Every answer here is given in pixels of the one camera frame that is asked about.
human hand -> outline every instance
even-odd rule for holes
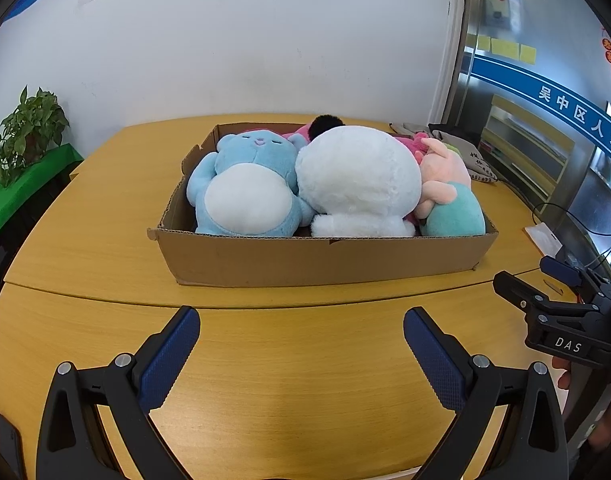
[[[570,387],[570,362],[560,357],[552,358],[553,368],[566,370],[559,378],[558,386],[562,390],[567,390]],[[603,417],[598,421],[592,434],[588,437],[588,443],[596,452],[601,452],[606,449],[611,443],[611,403],[605,410]]]

green tablecloth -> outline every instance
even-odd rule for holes
[[[69,144],[45,153],[43,159],[30,166],[14,183],[5,188],[0,184],[0,229],[25,201],[71,163],[83,160]]]

cardboard box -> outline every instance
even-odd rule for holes
[[[292,238],[199,235],[194,208],[186,199],[188,178],[199,161],[227,134],[268,129],[278,134],[301,124],[218,124],[182,163],[159,225],[148,230],[182,285],[300,286],[375,282],[473,269],[498,235],[489,218],[487,234],[460,238],[312,238],[309,228]]]

blue teddy bear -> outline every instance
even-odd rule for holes
[[[269,130],[226,135],[188,180],[196,232],[206,235],[290,237],[316,212],[297,196],[296,156],[307,141]]]

white plush toy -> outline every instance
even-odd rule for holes
[[[338,126],[302,148],[299,196],[319,214],[312,236],[410,237],[404,221],[421,198],[421,171],[394,137],[365,126]]]

